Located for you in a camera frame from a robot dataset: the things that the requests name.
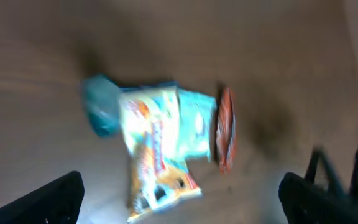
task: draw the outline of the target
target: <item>black plastic part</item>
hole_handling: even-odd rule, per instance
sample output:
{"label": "black plastic part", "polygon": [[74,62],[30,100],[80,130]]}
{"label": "black plastic part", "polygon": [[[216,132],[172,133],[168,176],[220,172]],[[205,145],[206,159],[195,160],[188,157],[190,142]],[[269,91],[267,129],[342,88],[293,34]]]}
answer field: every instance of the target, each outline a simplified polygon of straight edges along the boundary
{"label": "black plastic part", "polygon": [[[314,184],[320,159],[328,179],[328,190]],[[305,178],[294,173],[285,174],[279,197],[289,224],[358,224],[358,150],[349,194],[342,188],[322,148],[316,147]]]}
{"label": "black plastic part", "polygon": [[70,172],[0,208],[0,224],[75,224],[84,193],[81,174]]}

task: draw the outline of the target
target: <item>wooden floor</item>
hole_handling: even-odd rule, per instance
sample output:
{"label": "wooden floor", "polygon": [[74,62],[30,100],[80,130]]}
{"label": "wooden floor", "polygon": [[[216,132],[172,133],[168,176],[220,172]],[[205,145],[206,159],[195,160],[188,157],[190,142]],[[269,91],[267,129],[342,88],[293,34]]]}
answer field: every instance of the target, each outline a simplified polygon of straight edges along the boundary
{"label": "wooden floor", "polygon": [[191,161],[203,197],[141,223],[285,223],[279,181],[314,144],[348,183],[358,74],[340,0],[0,0],[0,207],[78,170],[79,223],[126,222],[125,144],[98,138],[81,105],[95,72],[236,94],[233,172]]}

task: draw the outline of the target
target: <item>snack bag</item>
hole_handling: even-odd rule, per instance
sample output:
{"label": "snack bag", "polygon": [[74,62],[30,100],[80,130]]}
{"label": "snack bag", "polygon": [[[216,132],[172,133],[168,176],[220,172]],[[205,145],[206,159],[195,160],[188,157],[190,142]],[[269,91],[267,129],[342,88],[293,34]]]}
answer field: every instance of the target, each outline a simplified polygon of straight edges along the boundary
{"label": "snack bag", "polygon": [[124,93],[120,98],[121,126],[132,155],[128,222],[201,195],[186,164],[175,154],[179,125],[176,88]]}
{"label": "snack bag", "polygon": [[130,155],[142,135],[151,129],[153,122],[160,122],[160,144],[164,156],[173,158],[179,132],[179,107],[177,88],[150,88],[122,93],[119,99],[120,124]]}
{"label": "snack bag", "polygon": [[236,116],[234,114],[233,98],[233,91],[225,88],[219,105],[218,123],[216,125],[216,147],[219,168],[223,174],[231,171],[237,149]]}
{"label": "snack bag", "polygon": [[216,109],[215,98],[201,93],[178,91],[180,104],[180,132],[175,159],[207,157],[210,161],[209,130]]}

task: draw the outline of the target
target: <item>chip bag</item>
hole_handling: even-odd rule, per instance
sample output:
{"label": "chip bag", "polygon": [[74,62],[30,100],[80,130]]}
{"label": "chip bag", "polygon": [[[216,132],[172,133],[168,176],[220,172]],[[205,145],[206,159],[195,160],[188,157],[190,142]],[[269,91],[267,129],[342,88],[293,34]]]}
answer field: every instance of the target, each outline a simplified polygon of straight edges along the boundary
{"label": "chip bag", "polygon": [[227,174],[233,167],[236,155],[236,116],[234,114],[234,93],[225,88],[219,105],[218,123],[216,125],[216,147],[218,150],[219,168]]}
{"label": "chip bag", "polygon": [[209,130],[216,109],[215,98],[201,93],[179,89],[180,132],[175,159],[211,160]]}
{"label": "chip bag", "polygon": [[128,222],[201,195],[185,162],[175,155],[179,129],[176,87],[123,93],[121,126],[132,156]]}

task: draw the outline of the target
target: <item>floor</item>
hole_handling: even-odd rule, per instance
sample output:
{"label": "floor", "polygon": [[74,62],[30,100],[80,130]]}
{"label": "floor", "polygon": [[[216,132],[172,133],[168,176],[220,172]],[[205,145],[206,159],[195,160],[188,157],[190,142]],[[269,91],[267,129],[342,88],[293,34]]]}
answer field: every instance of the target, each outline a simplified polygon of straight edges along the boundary
{"label": "floor", "polygon": [[285,223],[278,184],[314,144],[349,182],[358,69],[341,0],[0,0],[0,207],[78,170],[78,222],[126,222],[125,144],[98,138],[81,105],[98,72],[236,94],[232,173],[189,162],[203,197],[140,223]]}

